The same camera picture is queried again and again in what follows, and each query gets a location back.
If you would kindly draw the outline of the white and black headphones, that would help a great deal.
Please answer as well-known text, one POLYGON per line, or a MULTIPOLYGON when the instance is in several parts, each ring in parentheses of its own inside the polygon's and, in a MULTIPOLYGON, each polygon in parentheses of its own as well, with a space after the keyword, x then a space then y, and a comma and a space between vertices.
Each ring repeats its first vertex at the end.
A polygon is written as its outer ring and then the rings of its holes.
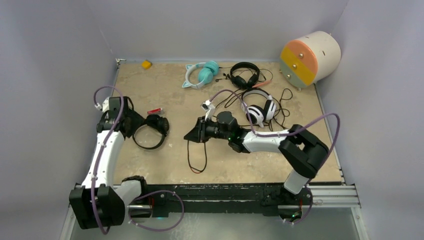
POLYGON ((244 111, 246 118, 250 118, 252 124, 264 127, 264 122, 269 121, 274 117, 277 105, 271 94, 261 88, 250 88, 241 94, 241 109, 244 111), (266 99, 264 107, 259 105, 247 105, 244 98, 248 95, 261 95, 266 99))

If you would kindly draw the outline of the black headphones with cable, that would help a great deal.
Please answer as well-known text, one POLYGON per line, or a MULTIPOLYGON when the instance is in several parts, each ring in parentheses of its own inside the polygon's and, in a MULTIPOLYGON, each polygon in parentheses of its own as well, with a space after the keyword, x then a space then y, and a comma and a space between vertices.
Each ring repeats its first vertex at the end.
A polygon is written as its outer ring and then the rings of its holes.
POLYGON ((148 115, 144 121, 141 123, 141 125, 135 130, 134 134, 132 135, 132 140, 133 142, 142 149, 145 150, 155 150, 157 148, 159 148, 165 141, 168 132, 170 130, 170 123, 169 120, 166 117, 162 117, 158 114, 150 114, 148 115), (137 131, 141 130, 141 128, 148 126, 154 130, 156 130, 157 132, 159 132, 161 134, 161 139, 160 141, 151 147, 145 147, 140 145, 137 140, 136 140, 136 133, 137 131))

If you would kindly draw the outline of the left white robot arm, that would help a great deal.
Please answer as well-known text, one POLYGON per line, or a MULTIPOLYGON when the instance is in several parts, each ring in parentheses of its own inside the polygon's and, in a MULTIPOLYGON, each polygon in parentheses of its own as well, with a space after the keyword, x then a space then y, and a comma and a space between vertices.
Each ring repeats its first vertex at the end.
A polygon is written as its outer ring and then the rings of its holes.
POLYGON ((141 176, 127 177, 114 188, 116 164, 123 143, 141 126, 144 118, 134 110, 128 96, 108 97, 96 125, 97 140, 88 173, 80 186, 70 191, 69 203, 81 229, 120 226, 134 201, 146 203, 149 191, 141 176))

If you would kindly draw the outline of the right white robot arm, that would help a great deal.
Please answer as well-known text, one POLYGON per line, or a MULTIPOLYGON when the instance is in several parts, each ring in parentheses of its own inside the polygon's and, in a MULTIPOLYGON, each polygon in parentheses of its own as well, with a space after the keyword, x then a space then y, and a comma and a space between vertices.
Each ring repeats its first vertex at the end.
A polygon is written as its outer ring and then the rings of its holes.
POLYGON ((195 126, 184 137, 193 143, 209 139, 227 140, 237 153, 280 153, 291 165, 280 196, 288 204, 300 198, 301 190, 314 179, 331 153, 331 148, 305 126, 294 124, 282 131, 255 131, 238 124, 229 111, 220 112, 216 120, 199 117, 195 126))

